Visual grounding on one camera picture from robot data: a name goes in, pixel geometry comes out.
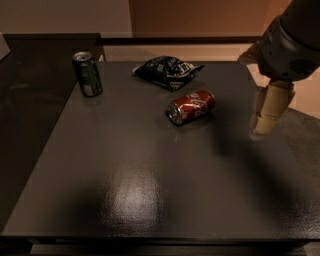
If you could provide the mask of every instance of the black table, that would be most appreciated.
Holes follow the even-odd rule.
[[[248,138],[255,84],[246,67],[206,63],[172,93],[132,77],[138,64],[101,66],[98,97],[74,88],[4,237],[184,245],[320,238],[320,198],[299,149],[279,128],[262,142]],[[174,126],[168,103],[197,89],[211,90],[216,108]]]

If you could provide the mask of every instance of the can label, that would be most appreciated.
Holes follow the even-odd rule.
[[[90,52],[74,54],[72,65],[84,96],[92,97],[102,92],[98,68]]]
[[[181,125],[205,115],[214,105],[213,94],[199,90],[173,100],[168,106],[167,113],[174,124]]]

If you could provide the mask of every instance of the green can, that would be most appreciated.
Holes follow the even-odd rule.
[[[87,97],[99,95],[102,92],[102,84],[92,54],[90,52],[77,52],[72,57],[72,65],[82,94]]]

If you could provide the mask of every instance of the red crushed can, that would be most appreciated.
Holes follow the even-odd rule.
[[[211,92],[199,90],[173,100],[167,109],[170,120],[176,125],[182,125],[197,117],[203,116],[213,109],[214,96]]]

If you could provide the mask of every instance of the black chip bag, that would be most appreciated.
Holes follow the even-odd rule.
[[[160,56],[135,68],[133,74],[170,91],[176,91],[191,81],[204,67],[193,65],[171,56]]]

